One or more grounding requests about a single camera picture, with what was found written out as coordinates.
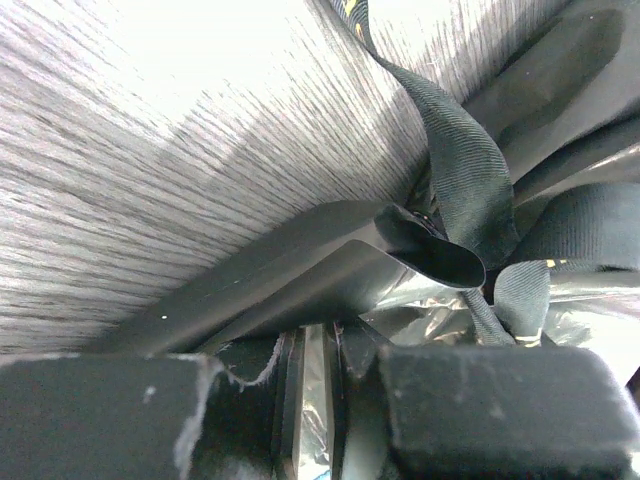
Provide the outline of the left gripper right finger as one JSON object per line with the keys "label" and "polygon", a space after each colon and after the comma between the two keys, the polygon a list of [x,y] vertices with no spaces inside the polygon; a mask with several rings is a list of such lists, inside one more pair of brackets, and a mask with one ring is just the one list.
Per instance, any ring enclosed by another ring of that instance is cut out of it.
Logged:
{"label": "left gripper right finger", "polygon": [[465,105],[506,155],[550,155],[628,114],[628,10],[568,7]]}

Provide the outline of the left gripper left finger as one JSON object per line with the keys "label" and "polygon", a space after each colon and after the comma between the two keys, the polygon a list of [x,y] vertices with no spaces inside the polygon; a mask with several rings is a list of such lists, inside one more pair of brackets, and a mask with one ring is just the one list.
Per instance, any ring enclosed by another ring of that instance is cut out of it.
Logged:
{"label": "left gripper left finger", "polygon": [[277,226],[146,310],[92,340],[92,354],[185,352],[271,297],[345,243],[385,253],[425,245],[426,224],[389,202],[318,205]]}

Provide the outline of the black ribbon gold lettering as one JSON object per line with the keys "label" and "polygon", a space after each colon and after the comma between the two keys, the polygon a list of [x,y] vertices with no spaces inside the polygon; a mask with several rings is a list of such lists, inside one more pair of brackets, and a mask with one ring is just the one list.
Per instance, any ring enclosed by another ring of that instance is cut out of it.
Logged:
{"label": "black ribbon gold lettering", "polygon": [[485,345],[537,346],[550,305],[550,270],[639,269],[636,184],[595,183],[554,197],[521,237],[506,160],[486,130],[436,83],[378,52],[365,1],[334,1],[333,10],[370,56],[404,88],[428,138],[432,185],[449,240],[498,269],[494,302],[463,291]]}

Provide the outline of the black wrapping paper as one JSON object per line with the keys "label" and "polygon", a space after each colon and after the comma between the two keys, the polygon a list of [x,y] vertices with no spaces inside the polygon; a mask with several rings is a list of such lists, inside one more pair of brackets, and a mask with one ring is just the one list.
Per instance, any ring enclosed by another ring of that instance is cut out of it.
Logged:
{"label": "black wrapping paper", "polygon": [[[554,280],[637,276],[638,170],[612,159],[639,132],[620,124],[566,146],[517,185],[529,228],[519,261],[549,255]],[[485,347],[470,310],[386,308],[354,316],[353,270],[406,265],[364,241],[336,246],[294,283],[295,325],[327,324],[330,460],[337,479],[635,479],[639,416],[603,360],[557,344]]]}

